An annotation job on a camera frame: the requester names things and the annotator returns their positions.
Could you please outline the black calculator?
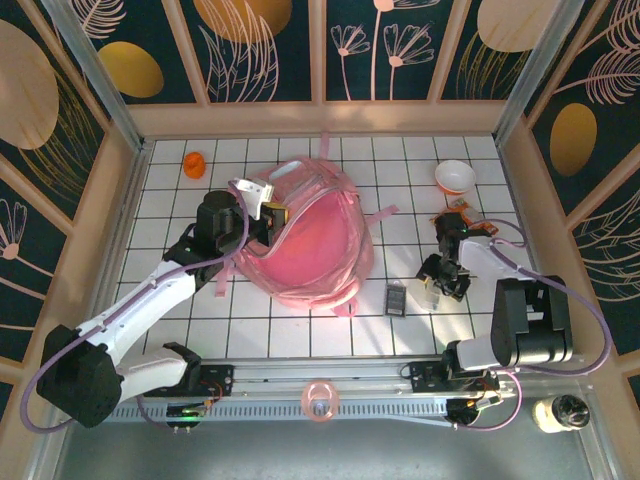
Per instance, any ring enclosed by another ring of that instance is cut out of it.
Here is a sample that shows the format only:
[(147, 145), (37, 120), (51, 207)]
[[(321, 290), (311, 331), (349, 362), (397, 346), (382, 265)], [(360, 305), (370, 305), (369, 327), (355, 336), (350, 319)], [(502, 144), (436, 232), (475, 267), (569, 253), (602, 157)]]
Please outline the black calculator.
[(406, 316), (406, 287), (401, 282), (387, 283), (385, 286), (384, 315), (389, 317)]

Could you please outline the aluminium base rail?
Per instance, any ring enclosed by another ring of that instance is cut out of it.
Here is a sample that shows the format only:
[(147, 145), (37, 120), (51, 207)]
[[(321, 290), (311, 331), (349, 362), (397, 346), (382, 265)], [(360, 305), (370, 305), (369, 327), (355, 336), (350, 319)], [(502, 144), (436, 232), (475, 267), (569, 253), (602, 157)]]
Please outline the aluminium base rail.
[(108, 416), (110, 423), (151, 420), (170, 428), (186, 429), (205, 422), (316, 421), (388, 419), (459, 429), (445, 419), (448, 399), (482, 398), (503, 403), (525, 397), (577, 393), (576, 377), (553, 377), (520, 369), (491, 372), (497, 387), (475, 392), (413, 393), (408, 364), (427, 358), (345, 358), (274, 360), (237, 363), (232, 394), (222, 397), (201, 418), (167, 418), (169, 404), (204, 403), (202, 397), (173, 397), (162, 393), (142, 401), (120, 403)]

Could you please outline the white bottle black cap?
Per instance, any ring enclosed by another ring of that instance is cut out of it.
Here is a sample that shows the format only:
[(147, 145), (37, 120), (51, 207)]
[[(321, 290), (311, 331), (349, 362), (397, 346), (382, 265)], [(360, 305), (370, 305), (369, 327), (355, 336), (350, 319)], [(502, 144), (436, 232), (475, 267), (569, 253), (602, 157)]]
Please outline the white bottle black cap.
[(545, 433), (580, 430), (591, 420), (589, 406), (574, 395), (560, 395), (537, 401), (532, 409), (533, 420)]

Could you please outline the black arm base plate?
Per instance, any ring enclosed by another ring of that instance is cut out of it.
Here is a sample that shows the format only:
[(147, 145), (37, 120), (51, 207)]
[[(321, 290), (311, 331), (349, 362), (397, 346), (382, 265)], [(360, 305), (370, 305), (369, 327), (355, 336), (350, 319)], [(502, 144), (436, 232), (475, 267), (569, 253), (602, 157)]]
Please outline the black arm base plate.
[(445, 369), (440, 361), (415, 361), (408, 364), (413, 393), (443, 392), (447, 388)]
[(235, 367), (230, 364), (202, 365), (197, 394), (213, 398), (228, 397), (232, 394)]

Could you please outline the clear plastic pen box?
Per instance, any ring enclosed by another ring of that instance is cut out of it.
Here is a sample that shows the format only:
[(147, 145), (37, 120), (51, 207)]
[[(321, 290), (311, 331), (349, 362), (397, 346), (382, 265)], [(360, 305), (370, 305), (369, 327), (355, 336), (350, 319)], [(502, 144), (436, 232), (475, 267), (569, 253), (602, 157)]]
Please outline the clear plastic pen box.
[(419, 299), (421, 300), (421, 307), (426, 311), (437, 311), (439, 309), (441, 297), (441, 289), (435, 284), (432, 279), (430, 288), (428, 290), (425, 290), (424, 284), (420, 289)]

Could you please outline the small orange plastic toy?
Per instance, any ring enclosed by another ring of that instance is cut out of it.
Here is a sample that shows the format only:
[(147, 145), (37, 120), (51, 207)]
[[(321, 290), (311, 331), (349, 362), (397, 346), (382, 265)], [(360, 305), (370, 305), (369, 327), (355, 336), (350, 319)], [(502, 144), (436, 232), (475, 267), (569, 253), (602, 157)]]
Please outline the small orange plastic toy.
[(189, 152), (183, 159), (183, 172), (191, 179), (200, 179), (206, 172), (204, 156), (199, 152)]

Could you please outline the orange snack packet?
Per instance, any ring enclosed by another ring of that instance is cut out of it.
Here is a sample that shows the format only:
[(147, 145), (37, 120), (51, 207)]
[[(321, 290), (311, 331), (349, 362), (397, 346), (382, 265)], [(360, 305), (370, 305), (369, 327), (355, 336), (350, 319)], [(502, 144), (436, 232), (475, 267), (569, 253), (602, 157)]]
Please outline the orange snack packet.
[(484, 218), (464, 198), (456, 199), (449, 207), (431, 219), (436, 229), (436, 238), (442, 240), (445, 235), (460, 234), (470, 236), (494, 236), (499, 232), (497, 226)]

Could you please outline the aluminium frame post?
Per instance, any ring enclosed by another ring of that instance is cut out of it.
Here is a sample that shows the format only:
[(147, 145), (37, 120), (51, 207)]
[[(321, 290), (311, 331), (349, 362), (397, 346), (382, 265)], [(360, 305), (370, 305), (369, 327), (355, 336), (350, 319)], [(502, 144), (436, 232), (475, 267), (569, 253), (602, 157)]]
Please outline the aluminium frame post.
[(82, 31), (81, 24), (72, 11), (72, 7), (66, 0), (41, 0), (41, 3), (52, 22), (59, 28), (62, 38), (87, 74), (89, 82), (93, 85), (127, 144), (135, 153), (140, 153), (143, 146), (142, 137), (122, 96), (99, 59), (96, 49)]
[(493, 132), (498, 150), (506, 144), (536, 88), (579, 17), (585, 0), (558, 0), (549, 22), (512, 89)]

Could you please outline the pink student backpack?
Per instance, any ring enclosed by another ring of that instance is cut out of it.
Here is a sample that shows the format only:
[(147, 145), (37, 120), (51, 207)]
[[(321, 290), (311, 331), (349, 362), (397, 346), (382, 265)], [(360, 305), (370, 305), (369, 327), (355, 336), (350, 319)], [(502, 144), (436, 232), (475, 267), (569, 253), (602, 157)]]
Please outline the pink student backpack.
[(374, 263), (370, 229), (398, 208), (365, 214), (355, 183), (328, 159), (328, 149), (323, 135), (317, 157), (300, 156), (247, 178), (272, 184), (269, 203), (286, 206), (289, 219), (272, 246), (252, 240), (224, 262), (214, 277), (217, 296), (239, 273), (284, 306), (356, 314), (355, 296)]

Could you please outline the black controller board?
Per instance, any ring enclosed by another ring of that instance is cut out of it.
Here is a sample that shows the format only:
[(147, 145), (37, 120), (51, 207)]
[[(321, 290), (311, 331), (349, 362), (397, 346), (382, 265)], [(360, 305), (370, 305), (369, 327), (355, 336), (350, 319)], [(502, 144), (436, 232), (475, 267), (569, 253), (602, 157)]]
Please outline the black controller board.
[(208, 411), (204, 403), (169, 404), (166, 409), (167, 418), (193, 419), (201, 418)]
[(470, 426), (479, 415), (475, 399), (454, 398), (446, 401), (445, 419), (451, 423)]

